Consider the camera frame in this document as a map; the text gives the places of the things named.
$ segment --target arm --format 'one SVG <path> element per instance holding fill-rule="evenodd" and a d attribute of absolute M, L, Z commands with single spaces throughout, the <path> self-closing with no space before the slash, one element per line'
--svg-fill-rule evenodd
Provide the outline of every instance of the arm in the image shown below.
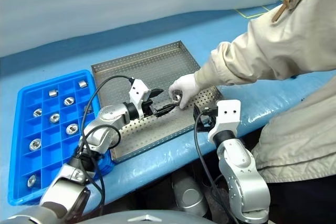
<path fill-rule="evenodd" d="M 272 23 L 279 7 L 253 19 L 246 33 L 222 42 L 195 73 L 197 85 L 281 80 L 336 68 L 336 2 L 301 0 Z"/>

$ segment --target gloved hand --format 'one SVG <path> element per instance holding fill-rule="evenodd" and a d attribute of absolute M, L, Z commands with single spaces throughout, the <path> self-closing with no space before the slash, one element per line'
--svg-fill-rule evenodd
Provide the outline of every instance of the gloved hand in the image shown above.
<path fill-rule="evenodd" d="M 201 89 L 196 84 L 195 75 L 193 73 L 181 76 L 169 87 L 169 96 L 173 97 L 173 91 L 181 90 L 182 99 L 180 102 L 180 108 L 184 109 L 188 101 L 195 95 L 197 95 Z"/>

